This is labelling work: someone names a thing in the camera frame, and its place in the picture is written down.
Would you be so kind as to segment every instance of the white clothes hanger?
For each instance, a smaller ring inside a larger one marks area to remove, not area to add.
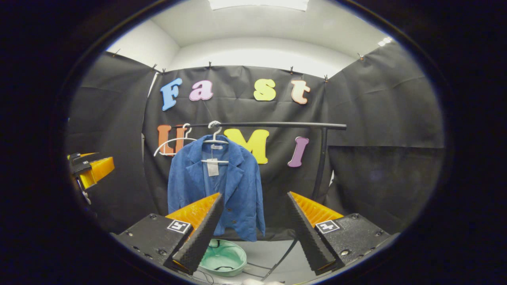
[[[183,125],[182,128],[185,128],[187,125],[190,126],[189,123],[186,123]],[[153,154],[153,157],[155,157],[157,155],[157,152],[162,148],[162,147],[165,147],[165,144],[166,143],[170,143],[171,141],[174,141],[174,140],[178,140],[178,139],[188,139],[188,140],[196,140],[195,138],[190,138],[188,137],[189,133],[192,131],[192,128],[189,129],[188,132],[185,133],[185,137],[178,137],[178,138],[173,138],[173,139],[170,139],[166,142],[164,142],[163,144],[159,145],[159,147],[155,150],[155,153]],[[175,155],[176,153],[168,153],[168,154],[164,154],[162,152],[160,152],[161,155],[165,155],[165,156],[168,156],[168,155]]]
[[[212,127],[216,127],[217,124],[219,124],[220,122],[219,121],[212,121],[208,124],[208,129],[211,129]],[[224,140],[217,140],[216,139],[216,135],[218,133],[220,133],[220,131],[222,130],[222,127],[219,127],[219,130],[216,131],[215,133],[213,133],[213,139],[209,139],[209,140],[205,140],[203,141],[203,143],[218,143],[218,144],[229,144],[229,142],[227,141],[224,141]],[[201,162],[211,162],[211,163],[229,163],[228,161],[226,160],[201,160]]]

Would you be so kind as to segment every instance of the green bowl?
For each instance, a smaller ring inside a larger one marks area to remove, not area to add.
[[[246,253],[238,245],[223,239],[212,239],[199,264],[218,276],[232,277],[243,271]]]

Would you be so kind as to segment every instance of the blue jacket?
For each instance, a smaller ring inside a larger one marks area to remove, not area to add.
[[[225,140],[228,145],[203,144],[208,139],[213,136],[191,142],[172,158],[167,185],[169,213],[220,192],[225,206],[214,235],[222,235],[228,227],[243,240],[256,241],[256,227],[263,235],[266,232],[259,165],[248,150],[225,136],[218,135],[216,139]],[[218,164],[219,174],[215,176],[209,176],[208,163],[201,162],[212,157],[229,161]]]

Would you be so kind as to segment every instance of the pink letter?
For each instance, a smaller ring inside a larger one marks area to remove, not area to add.
[[[310,140],[305,137],[296,137],[296,148],[294,149],[294,154],[292,155],[292,159],[287,163],[289,167],[301,166],[301,158],[303,157],[303,152],[305,152],[305,147],[309,142]]]
[[[190,100],[197,101],[201,99],[202,100],[210,99],[213,96],[213,93],[211,92],[212,85],[213,84],[209,80],[196,82],[192,86],[192,89],[194,89],[194,91],[190,93],[189,96]]]
[[[294,84],[294,88],[292,89],[292,99],[299,104],[306,104],[308,100],[303,97],[303,94],[306,92],[310,92],[310,87],[306,86],[306,81],[304,80],[292,80],[292,84]]]

